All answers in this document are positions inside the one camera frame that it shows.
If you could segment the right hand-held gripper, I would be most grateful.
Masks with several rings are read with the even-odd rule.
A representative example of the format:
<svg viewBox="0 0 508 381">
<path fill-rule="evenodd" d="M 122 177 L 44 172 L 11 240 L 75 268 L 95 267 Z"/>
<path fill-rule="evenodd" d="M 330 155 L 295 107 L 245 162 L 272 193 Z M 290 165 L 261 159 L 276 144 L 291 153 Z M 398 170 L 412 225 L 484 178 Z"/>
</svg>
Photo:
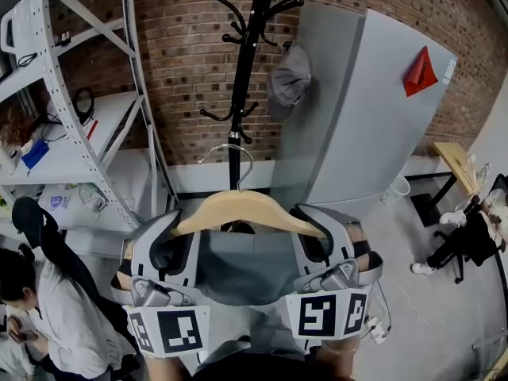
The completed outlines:
<svg viewBox="0 0 508 381">
<path fill-rule="evenodd" d="M 359 335 L 371 289 L 383 273 L 382 257 L 370 251 L 352 258 L 355 252 L 344 225 L 349 219 L 346 214 L 299 203 L 294 215 L 319 229 L 323 237 L 291 233 L 298 273 L 303 276 L 294 281 L 295 292 L 285 297 L 293 337 Z"/>
</svg>

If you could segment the person's left hand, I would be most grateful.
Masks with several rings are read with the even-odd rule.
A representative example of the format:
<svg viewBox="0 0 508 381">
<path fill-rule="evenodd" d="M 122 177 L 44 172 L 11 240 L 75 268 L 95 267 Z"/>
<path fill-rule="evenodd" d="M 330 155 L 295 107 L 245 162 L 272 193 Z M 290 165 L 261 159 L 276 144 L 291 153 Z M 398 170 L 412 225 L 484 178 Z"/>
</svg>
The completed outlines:
<svg viewBox="0 0 508 381">
<path fill-rule="evenodd" d="M 128 239 L 123 244 L 121 263 L 117 270 L 116 278 L 119 288 L 124 291 L 131 289 L 132 274 L 132 259 L 133 259 L 134 241 Z"/>
</svg>

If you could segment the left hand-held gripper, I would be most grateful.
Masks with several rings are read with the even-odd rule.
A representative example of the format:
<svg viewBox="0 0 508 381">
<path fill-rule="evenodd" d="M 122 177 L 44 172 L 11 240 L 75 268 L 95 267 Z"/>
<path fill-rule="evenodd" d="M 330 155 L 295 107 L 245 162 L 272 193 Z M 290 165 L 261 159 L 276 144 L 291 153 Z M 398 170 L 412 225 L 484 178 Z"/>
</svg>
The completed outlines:
<svg viewBox="0 0 508 381">
<path fill-rule="evenodd" d="M 132 273 L 158 273 L 163 280 L 118 271 L 111 290 L 127 314 L 127 329 L 141 354 L 170 358 L 207 350 L 210 306 L 195 286 L 201 233 L 171 238 L 181 209 L 154 217 L 130 234 Z"/>
</svg>

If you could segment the person's right hand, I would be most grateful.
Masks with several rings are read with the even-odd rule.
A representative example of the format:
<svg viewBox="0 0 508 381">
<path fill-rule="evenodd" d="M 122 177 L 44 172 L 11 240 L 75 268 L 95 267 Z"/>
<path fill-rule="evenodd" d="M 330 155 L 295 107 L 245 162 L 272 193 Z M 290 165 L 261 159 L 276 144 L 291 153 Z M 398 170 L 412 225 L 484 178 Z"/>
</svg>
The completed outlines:
<svg viewBox="0 0 508 381">
<path fill-rule="evenodd" d="M 346 230 L 354 248 L 359 272 L 367 271 L 370 264 L 370 246 L 361 224 L 359 222 L 348 223 Z"/>
</svg>

